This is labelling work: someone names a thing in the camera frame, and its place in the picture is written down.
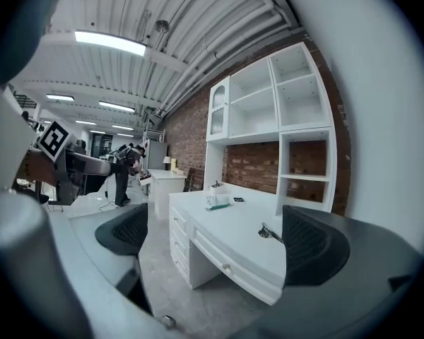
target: table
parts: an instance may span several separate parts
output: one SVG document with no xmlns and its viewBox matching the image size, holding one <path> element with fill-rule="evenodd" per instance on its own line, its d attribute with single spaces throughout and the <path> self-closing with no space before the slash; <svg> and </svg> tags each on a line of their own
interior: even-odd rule
<svg viewBox="0 0 424 339">
<path fill-rule="evenodd" d="M 205 209 L 204 191 L 170 195 L 170 250 L 181 275 L 194 289 L 219 273 L 267 304 L 281 296 L 285 248 L 258 231 L 265 222 L 279 236 L 282 217 L 272 216 L 276 195 L 225 184 L 231 206 Z M 242 197 L 236 203 L 232 197 Z"/>
<path fill-rule="evenodd" d="M 169 194 L 182 192 L 184 190 L 186 177 L 163 169 L 150 169 L 151 187 L 149 201 L 155 204 L 155 216 L 159 219 L 169 217 Z"/>
</svg>

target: red brick wall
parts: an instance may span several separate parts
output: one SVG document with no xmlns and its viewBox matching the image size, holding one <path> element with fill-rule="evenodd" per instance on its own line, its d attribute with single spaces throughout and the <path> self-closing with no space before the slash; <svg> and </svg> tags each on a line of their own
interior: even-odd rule
<svg viewBox="0 0 424 339">
<path fill-rule="evenodd" d="M 305 32 L 270 44 L 222 72 L 185 102 L 181 109 L 166 119 L 162 129 L 166 129 L 168 151 L 170 156 L 177 158 L 177 166 L 185 172 L 190 167 L 201 170 L 195 179 L 195 186 L 200 188 L 206 157 L 206 126 L 211 87 L 254 61 L 298 42 L 304 42 L 309 49 L 329 95 L 338 146 L 338 173 L 333 212 L 343 215 L 351 178 L 351 146 L 345 126 L 346 116 L 333 76 L 323 56 Z M 228 146 L 225 150 L 223 181 L 260 191 L 276 192 L 278 149 L 278 142 Z M 320 142 L 293 143 L 290 147 L 290 171 L 323 174 L 326 166 L 324 149 L 324 143 Z M 321 182 L 291 182 L 288 195 L 321 201 L 323 191 L 324 184 Z"/>
</svg>

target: glass cabinet door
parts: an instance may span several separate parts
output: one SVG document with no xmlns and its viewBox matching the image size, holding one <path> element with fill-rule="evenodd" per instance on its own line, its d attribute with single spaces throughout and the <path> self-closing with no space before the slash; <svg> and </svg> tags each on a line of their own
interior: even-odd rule
<svg viewBox="0 0 424 339">
<path fill-rule="evenodd" d="M 228 137 L 230 77 L 211 88 L 207 121 L 207 141 Z"/>
</svg>

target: ceiling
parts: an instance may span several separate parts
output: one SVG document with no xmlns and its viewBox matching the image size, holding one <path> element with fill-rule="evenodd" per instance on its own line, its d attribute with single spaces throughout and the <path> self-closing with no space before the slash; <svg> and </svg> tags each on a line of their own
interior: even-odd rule
<svg viewBox="0 0 424 339">
<path fill-rule="evenodd" d="M 170 102 L 207 79 L 229 54 L 297 25 L 284 0 L 272 1 L 274 8 L 256 14 L 265 0 L 59 0 L 47 34 L 12 84 L 17 93 L 28 95 L 61 119 L 93 121 L 94 129 L 108 133 L 118 132 L 112 124 L 142 131 L 148 114 L 155 111 L 163 116 L 168 108 L 177 108 Z M 251 13 L 253 19 L 227 33 Z M 155 29 L 158 20 L 170 24 L 168 32 Z M 255 31 L 257 26 L 262 30 Z M 153 56 L 76 43 L 76 30 L 141 42 L 152 48 Z M 246 32 L 248 36 L 237 41 Z M 223 34 L 226 39 L 204 54 Z M 229 54 L 219 57 L 219 51 L 233 42 Z M 48 100 L 47 93 L 72 95 L 75 101 Z M 135 107 L 136 113 L 102 107 L 99 100 Z M 158 110 L 164 100 L 163 109 Z"/>
</svg>

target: fluorescent light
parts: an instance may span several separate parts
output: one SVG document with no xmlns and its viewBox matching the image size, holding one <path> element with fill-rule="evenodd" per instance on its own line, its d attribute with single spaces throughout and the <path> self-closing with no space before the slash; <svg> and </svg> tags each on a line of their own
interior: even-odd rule
<svg viewBox="0 0 424 339">
<path fill-rule="evenodd" d="M 121 126 L 113 126 L 113 125 L 112 125 L 112 127 L 119 128 L 119 129 L 126 129 L 127 131 L 133 131 L 134 130 L 133 128 L 129 128 L 129 127 L 121 127 Z"/>
<path fill-rule="evenodd" d="M 80 123 L 80 124 L 91 124 L 92 126 L 95 126 L 96 125 L 96 123 L 93 123 L 93 122 L 91 122 L 91 121 L 76 121 L 77 123 Z"/>
<path fill-rule="evenodd" d="M 69 102 L 73 102 L 73 97 L 70 95 L 55 95 L 55 94 L 46 94 L 47 98 L 49 99 L 56 99 L 56 100 L 68 100 Z"/>
<path fill-rule="evenodd" d="M 123 39 L 121 37 L 115 37 L 113 35 L 86 31 L 76 31 L 75 34 L 77 42 L 88 42 L 90 44 L 102 45 L 104 47 L 124 50 L 125 52 L 141 56 L 144 55 L 144 51 L 146 50 L 145 45 L 133 42 L 128 39 Z"/>
<path fill-rule="evenodd" d="M 115 109 L 120 109 L 120 110 L 125 110 L 127 112 L 135 112 L 134 108 L 130 108 L 130 107 L 125 107 L 124 105 L 114 105 L 112 103 L 107 103 L 107 102 L 99 102 L 100 105 L 103 105 L 104 107 L 110 107 L 110 108 L 115 108 Z"/>
</svg>

